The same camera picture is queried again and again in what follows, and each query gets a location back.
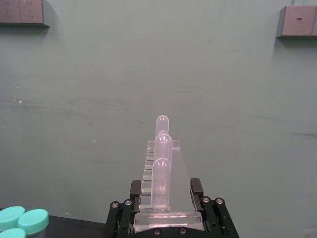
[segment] green painted wall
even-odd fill
[[[49,0],[48,31],[1,28],[0,207],[104,222],[166,114],[242,238],[316,226],[317,42],[275,40],[290,3]]]

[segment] clear plastic test tube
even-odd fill
[[[167,116],[161,115],[157,118],[156,128],[155,128],[155,138],[159,135],[161,131],[165,131],[168,134],[169,130],[169,119]]]
[[[170,196],[172,138],[164,132],[155,139],[152,171],[151,206],[155,212],[167,212]]]

